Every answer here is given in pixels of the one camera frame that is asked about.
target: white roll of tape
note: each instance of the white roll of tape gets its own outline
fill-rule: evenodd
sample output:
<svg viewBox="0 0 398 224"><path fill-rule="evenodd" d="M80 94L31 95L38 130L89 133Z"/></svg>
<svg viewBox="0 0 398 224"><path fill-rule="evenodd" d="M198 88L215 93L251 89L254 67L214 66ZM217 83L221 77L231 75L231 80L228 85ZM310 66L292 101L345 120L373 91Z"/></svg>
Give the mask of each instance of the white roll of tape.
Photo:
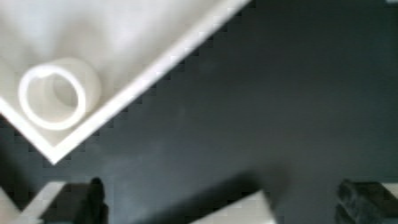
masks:
<svg viewBox="0 0 398 224"><path fill-rule="evenodd" d="M70 129L98 104L102 83L91 66L64 58L25 73L18 97L32 123L50 130Z"/></svg>

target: black surface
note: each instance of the black surface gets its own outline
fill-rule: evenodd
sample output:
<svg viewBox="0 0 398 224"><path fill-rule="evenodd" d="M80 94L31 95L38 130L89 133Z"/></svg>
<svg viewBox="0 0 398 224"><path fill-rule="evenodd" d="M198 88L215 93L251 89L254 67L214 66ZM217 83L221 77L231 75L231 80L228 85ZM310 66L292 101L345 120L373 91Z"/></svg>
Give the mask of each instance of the black surface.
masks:
<svg viewBox="0 0 398 224"><path fill-rule="evenodd" d="M258 0L55 167L2 122L20 205L100 176L111 224L135 223L251 173L281 223L333 224L343 178L398 181L397 15L382 0Z"/></svg>

